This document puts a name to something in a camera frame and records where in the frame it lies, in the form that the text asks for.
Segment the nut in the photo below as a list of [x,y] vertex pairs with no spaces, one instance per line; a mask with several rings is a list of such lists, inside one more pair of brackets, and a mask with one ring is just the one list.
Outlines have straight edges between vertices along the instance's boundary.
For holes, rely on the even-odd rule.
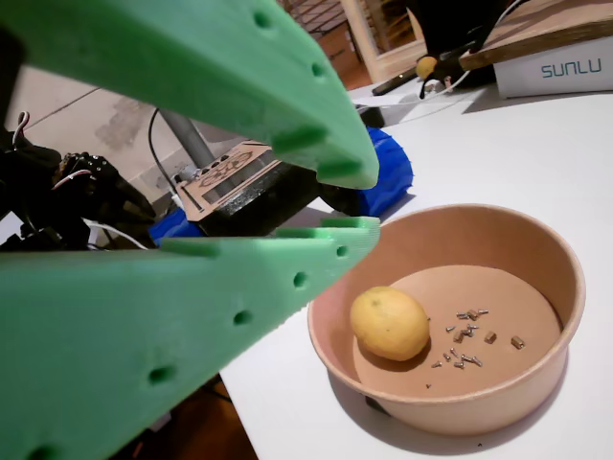
[[511,339],[511,345],[515,347],[517,350],[521,350],[526,346],[524,341],[519,338],[517,335]]
[[496,341],[496,338],[498,337],[498,335],[496,335],[496,333],[493,333],[492,331],[489,331],[488,334],[486,335],[486,338],[484,338],[484,341],[486,343],[492,344]]

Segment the white cable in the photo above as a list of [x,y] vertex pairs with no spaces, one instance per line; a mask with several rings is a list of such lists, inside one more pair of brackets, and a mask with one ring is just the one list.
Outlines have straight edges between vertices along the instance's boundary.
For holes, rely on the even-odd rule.
[[511,5],[506,10],[504,10],[503,13],[500,15],[500,17],[496,21],[496,24],[494,25],[494,27],[496,27],[498,25],[498,23],[500,21],[502,21],[505,18],[505,16],[507,14],[509,14],[511,12],[511,10],[517,6],[517,4],[519,4],[519,3],[523,2],[523,1],[524,0],[515,0],[513,3],[511,3]]
[[19,114],[17,118],[18,126],[12,134],[12,147],[17,149],[17,141],[19,140],[19,136],[23,133],[23,128],[26,127],[28,122],[30,121],[30,112],[23,111]]
[[133,239],[132,237],[130,237],[128,234],[117,230],[115,227],[111,227],[110,225],[106,225],[105,223],[99,223],[99,222],[95,222],[93,220],[89,220],[88,218],[84,218],[83,221],[85,222],[85,224],[88,227],[94,227],[94,228],[101,228],[104,230],[108,230],[109,232],[113,232],[121,237],[124,237],[126,240],[133,242],[136,246],[140,247],[141,249],[148,249],[148,247],[143,246],[142,244],[140,244],[138,241],[136,241],[135,239]]
[[73,172],[72,174],[68,174],[66,177],[64,177],[63,179],[61,179],[56,185],[53,186],[53,188],[51,190],[56,190],[57,188],[59,188],[61,185],[65,184],[66,182],[68,182],[69,180],[71,180],[73,177],[77,177],[78,175],[84,175],[84,174],[91,174],[92,172],[89,170],[78,170],[76,172]]
[[[511,3],[511,5],[510,5],[510,6],[509,6],[509,7],[508,7],[506,10],[504,10],[504,11],[503,11],[503,13],[500,15],[500,17],[498,17],[498,20],[496,21],[496,24],[494,25],[494,27],[495,27],[495,26],[497,26],[497,25],[498,25],[498,23],[499,23],[500,21],[502,21],[502,20],[505,18],[505,16],[506,16],[507,14],[509,14],[509,12],[511,12],[511,10],[512,10],[514,7],[516,7],[516,6],[517,6],[517,4],[521,3],[522,1],[524,1],[524,0],[515,0],[513,3]],[[437,93],[437,94],[435,94],[434,96],[431,96],[431,97],[429,97],[429,98],[423,98],[423,99],[420,99],[419,101],[412,101],[412,102],[410,102],[410,103],[390,103],[390,104],[379,105],[379,106],[380,106],[380,107],[392,107],[392,106],[396,106],[396,105],[415,105],[415,104],[425,103],[426,101],[431,101],[431,100],[433,100],[434,98],[438,98],[439,96],[442,96],[443,94],[450,93],[451,91],[453,91],[453,90],[454,90],[454,88],[455,88],[456,86],[458,86],[458,85],[459,85],[459,84],[460,84],[462,81],[464,81],[464,79],[465,79],[466,77],[468,77],[468,74],[469,74],[469,73],[470,73],[470,71],[469,71],[469,70],[466,70],[466,71],[465,71],[465,72],[462,74],[462,76],[461,76],[461,77],[459,77],[459,78],[456,80],[456,82],[455,82],[455,83],[453,83],[453,84],[452,84],[451,86],[449,86],[448,88],[445,88],[445,89],[444,89],[444,91],[441,91],[440,93]]]

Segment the white table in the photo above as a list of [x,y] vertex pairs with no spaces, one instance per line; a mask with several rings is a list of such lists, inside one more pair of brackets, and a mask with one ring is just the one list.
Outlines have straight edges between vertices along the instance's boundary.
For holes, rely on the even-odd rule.
[[[409,90],[413,83],[397,91]],[[572,245],[587,304],[561,385],[533,415],[499,432],[429,435],[331,383],[302,309],[221,374],[261,460],[613,458],[613,95],[501,101],[491,87],[402,109],[413,108],[405,117],[412,119],[443,107],[385,128],[416,175],[415,198],[396,216],[490,203],[540,219]],[[310,207],[329,210],[319,200]]]

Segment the metal pole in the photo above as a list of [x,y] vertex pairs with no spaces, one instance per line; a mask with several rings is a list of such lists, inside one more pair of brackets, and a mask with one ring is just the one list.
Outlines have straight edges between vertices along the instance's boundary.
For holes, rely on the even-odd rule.
[[160,114],[198,168],[206,168],[216,160],[192,120],[165,108],[160,109]]

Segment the cable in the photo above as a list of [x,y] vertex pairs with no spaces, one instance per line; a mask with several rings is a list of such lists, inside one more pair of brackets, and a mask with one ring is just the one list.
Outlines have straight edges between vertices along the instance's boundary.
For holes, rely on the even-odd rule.
[[113,249],[119,249],[119,247],[117,247],[117,244],[115,243],[115,239],[111,235],[111,232],[109,232],[105,228],[103,228],[102,231],[104,232],[104,235],[106,236],[106,239],[108,240],[108,243],[111,245],[111,247]]
[[[513,11],[513,9],[514,9],[514,8],[515,8],[517,5],[519,5],[521,2],[523,2],[523,1],[525,1],[525,0],[515,0],[513,3],[511,3],[511,5],[510,5],[510,6],[509,6],[509,7],[508,7],[506,10],[504,10],[504,11],[502,12],[502,14],[500,14],[500,17],[498,17],[498,20],[496,21],[496,24],[494,25],[494,27],[495,27],[495,26],[497,26],[497,25],[498,25],[498,23],[500,23],[500,21],[502,21],[502,20],[505,18],[505,16],[507,16],[507,14],[509,14],[511,11]],[[454,88],[456,88],[456,87],[457,87],[457,86],[458,86],[458,85],[459,85],[459,84],[460,84],[462,81],[464,81],[464,79],[465,79],[466,77],[468,77],[468,74],[469,74],[469,73],[470,73],[470,71],[469,71],[469,70],[466,70],[466,71],[465,71],[465,72],[462,74],[462,76],[461,76],[461,77],[459,77],[459,78],[456,80],[456,82],[455,82],[455,83],[453,83],[451,86],[449,86],[449,87],[445,88],[445,89],[444,89],[444,91],[441,91],[440,93],[437,93],[437,94],[435,94],[434,96],[431,96],[431,97],[429,97],[429,98],[424,98],[424,99],[421,99],[421,100],[419,100],[419,101],[412,101],[412,102],[410,102],[410,103],[390,103],[390,104],[385,104],[385,105],[379,105],[379,107],[393,107],[393,106],[396,106],[396,105],[415,105],[415,104],[425,103],[426,101],[431,101],[431,100],[433,100],[434,98],[438,98],[439,96],[442,96],[443,94],[450,93],[451,91],[453,91],[453,90],[454,90]]]
[[88,218],[84,218],[83,221],[90,228],[92,228],[92,227],[93,228],[101,228],[102,230],[106,229],[109,232],[113,232],[113,233],[116,233],[117,235],[119,235],[121,237],[124,237],[126,240],[128,240],[129,242],[134,243],[136,246],[138,246],[141,249],[148,249],[148,247],[142,245],[141,243],[136,241],[134,238],[130,237],[127,233],[124,233],[121,230],[116,229],[115,227],[111,227],[110,225],[106,225],[105,223],[95,222],[93,220],[89,220]]
[[19,136],[23,133],[23,128],[26,127],[28,122],[30,121],[30,112],[23,111],[19,113],[19,117],[17,118],[17,123],[19,124],[15,129],[15,132],[12,134],[12,147],[17,149],[17,140]]
[[160,113],[160,109],[159,108],[156,108],[155,110],[153,110],[153,115],[151,115],[151,120],[149,121],[149,130],[148,130],[149,149],[151,150],[151,155],[153,155],[153,159],[155,160],[155,164],[160,169],[160,172],[162,173],[162,175],[164,176],[166,181],[169,183],[170,188],[172,189],[172,192],[175,195],[179,196],[179,193],[176,191],[176,187],[174,186],[174,182],[172,182],[172,180],[170,179],[170,176],[168,175],[168,173],[166,172],[166,170],[162,166],[162,163],[160,163],[160,160],[158,159],[157,154],[155,153],[155,148],[153,147],[153,140],[152,140],[152,137],[153,137],[153,122],[155,122],[155,117],[157,116],[158,113]]
[[57,190],[59,187],[64,185],[66,182],[71,180],[73,177],[77,177],[78,175],[91,174],[92,172],[89,170],[79,170],[77,172],[73,172],[72,174],[68,174],[66,177],[61,179],[56,185],[53,186],[51,190]]

